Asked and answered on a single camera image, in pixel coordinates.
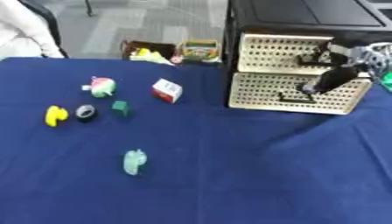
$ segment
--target yellow object in basket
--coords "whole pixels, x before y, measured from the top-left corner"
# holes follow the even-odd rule
[[[45,122],[50,127],[57,127],[57,121],[68,119],[68,111],[58,106],[51,106],[46,111]]]

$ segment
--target white clothing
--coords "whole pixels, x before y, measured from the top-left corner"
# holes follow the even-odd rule
[[[14,38],[0,46],[0,60],[10,57],[42,57],[42,50],[31,38]]]
[[[18,0],[0,0],[0,60],[40,55],[49,58],[64,57],[46,22]]]

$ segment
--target gray carpet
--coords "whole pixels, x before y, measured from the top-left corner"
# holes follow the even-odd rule
[[[227,0],[36,0],[59,20],[63,47],[73,58],[119,59],[122,39],[179,43],[221,41]]]

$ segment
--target green block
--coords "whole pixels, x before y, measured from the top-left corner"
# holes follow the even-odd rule
[[[115,101],[115,103],[113,103],[112,109],[120,111],[123,116],[127,116],[130,112],[130,107],[126,101]]]

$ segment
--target basket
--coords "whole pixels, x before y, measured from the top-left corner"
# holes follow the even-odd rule
[[[247,34],[241,36],[238,71],[266,74],[315,74],[330,69],[325,66],[299,66],[298,55],[313,53],[331,37]]]
[[[317,79],[309,74],[235,73],[229,107],[346,115],[372,86],[366,73],[326,94],[313,96],[296,90],[301,82]]]

